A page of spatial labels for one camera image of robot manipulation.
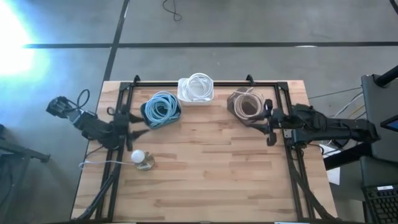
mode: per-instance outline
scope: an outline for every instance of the computer screen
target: computer screen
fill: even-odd
[[[383,121],[382,123],[380,123],[380,127],[392,131],[398,131],[398,115]]]

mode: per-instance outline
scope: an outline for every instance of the black stand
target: black stand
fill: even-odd
[[[134,87],[136,86],[136,83],[139,80],[140,80],[140,78],[138,76],[136,76],[132,83],[120,83],[118,102],[116,103],[116,111],[120,110],[122,107],[125,90],[129,90],[126,106],[127,106],[127,108],[131,107],[132,93],[134,91]],[[123,152],[124,152],[123,146],[124,146],[124,142],[125,142],[126,138],[127,138],[127,136],[125,136],[124,139],[122,141],[120,141],[121,144],[119,145],[119,148],[117,150],[118,155],[116,156],[116,161],[119,161],[119,162],[122,161]],[[113,151],[109,150],[106,155],[106,160],[107,161],[111,160],[112,157],[113,157]],[[104,167],[102,182],[101,182],[101,190],[98,193],[98,195],[96,196],[96,198],[94,199],[93,203],[91,204],[92,207],[88,208],[88,210],[90,209],[90,211],[87,212],[86,215],[81,216],[79,218],[90,219],[91,214],[93,214],[94,210],[96,209],[95,219],[102,219],[104,196],[105,196],[105,193],[110,188],[110,186],[112,185],[111,196],[110,196],[110,200],[109,200],[108,214],[106,217],[107,222],[112,222],[114,206],[116,203],[116,193],[118,191],[118,185],[119,185],[119,175],[120,175],[121,165],[118,164],[117,166],[115,166],[111,174],[109,174],[110,169],[111,169],[111,164],[106,163],[105,167]]]
[[[386,72],[385,74],[375,78],[374,82],[379,87],[387,87],[388,83],[398,78],[398,65]]]
[[[2,139],[0,139],[0,149],[7,152],[18,153],[22,155],[27,155],[31,158],[40,159],[40,161],[42,162],[47,162],[50,159],[50,155],[45,155],[35,150],[9,143]]]

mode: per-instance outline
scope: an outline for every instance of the white cable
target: white cable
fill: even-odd
[[[333,118],[336,118],[338,115],[340,115],[350,104],[352,104],[354,101],[356,101],[358,98],[362,97],[363,93],[358,95],[356,98],[353,98],[353,100],[351,100],[349,103],[347,103],[347,105],[345,105],[341,110],[339,110],[334,116]],[[328,142],[328,144],[326,144],[326,146],[330,145],[330,143],[332,142],[332,140],[330,140]]]
[[[135,165],[135,164],[132,163],[132,162],[119,162],[119,161],[101,161],[101,162],[93,162],[93,161],[85,161],[85,162],[81,162],[81,163],[79,164],[79,168],[82,169],[84,164],[102,164],[102,163],[107,163],[107,162],[114,162],[114,163],[117,163],[117,164],[125,164],[125,165]]]
[[[239,96],[237,96],[234,101],[235,114],[241,119],[249,119],[253,116],[261,114],[263,111],[264,98],[262,97],[262,95],[258,93],[253,93],[252,91],[253,87],[249,88],[244,93],[239,91],[234,92],[236,94],[239,94]],[[257,109],[257,111],[254,114],[246,114],[242,108],[243,103],[250,103],[251,105],[253,105],[253,107]]]
[[[198,84],[203,89],[202,94],[192,90],[193,86]],[[188,102],[209,101],[212,99],[211,94],[213,94],[213,80],[206,74],[195,73],[182,84],[182,96]]]

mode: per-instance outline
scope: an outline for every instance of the brown cable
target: brown cable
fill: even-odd
[[[259,114],[262,113],[263,111],[263,104],[264,104],[264,99],[262,97],[262,95],[258,94],[258,93],[254,93],[253,91],[253,87],[249,88],[246,92],[239,92],[236,91],[234,92],[235,94],[239,94],[239,96],[237,96],[235,98],[234,101],[234,110],[235,110],[235,114],[236,116],[238,116],[241,119],[249,119],[253,116],[257,116]],[[256,109],[256,112],[254,114],[246,114],[243,110],[243,104],[245,103],[249,103],[250,105],[253,106],[253,108]]]

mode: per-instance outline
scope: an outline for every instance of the wooden table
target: wooden table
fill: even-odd
[[[308,104],[303,81],[288,81],[292,104]],[[111,121],[106,108],[115,107],[120,82],[105,82],[98,103],[98,116]],[[275,146],[266,136],[244,127],[226,109],[227,97],[236,87],[216,87],[211,106],[183,106],[180,121],[141,136],[134,149],[153,153],[152,170],[138,171],[122,165],[115,222],[271,222],[296,220],[294,200],[282,135]],[[131,112],[160,90],[177,94],[177,88],[135,88]],[[255,92],[270,98],[269,87]],[[130,129],[144,128],[144,124]],[[88,152],[98,147],[91,142]],[[123,162],[131,162],[124,152]],[[90,155],[104,161],[106,150]],[[336,216],[322,155],[317,147],[305,150],[310,188],[329,213]],[[91,203],[101,185],[103,164],[88,164],[82,171],[72,217]],[[303,209],[305,201],[301,195]],[[109,197],[104,211],[108,210]]]

